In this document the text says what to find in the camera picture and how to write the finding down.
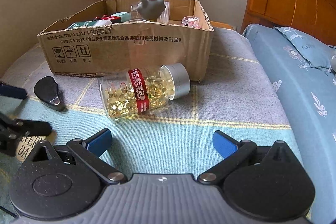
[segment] blue pillow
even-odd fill
[[[307,60],[311,68],[331,72],[331,57],[334,50],[315,37],[291,27],[274,27],[286,37]]]

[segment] circular black disc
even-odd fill
[[[303,172],[288,163],[251,165],[230,174],[223,184],[227,201],[263,221],[288,221],[306,214],[315,189]]]
[[[21,167],[9,190],[19,214],[39,220],[75,215],[99,194],[100,181],[89,169],[49,160]]]

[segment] cardboard box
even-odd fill
[[[139,0],[102,0],[59,20],[38,34],[51,72],[95,76],[152,65],[182,63],[191,80],[204,78],[213,28],[197,0],[170,2],[169,23],[125,22],[103,27],[68,29],[103,14],[129,12]],[[181,26],[196,16],[201,29]]]

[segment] vitamin e capsule bottle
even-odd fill
[[[99,90],[110,119],[145,112],[185,96],[190,80],[180,63],[133,69],[99,79]]]

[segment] bottle cap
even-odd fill
[[[185,67],[181,63],[176,63],[172,65],[164,65],[161,68],[166,68],[174,83],[175,94],[171,100],[185,96],[190,91],[190,80],[189,75]]]

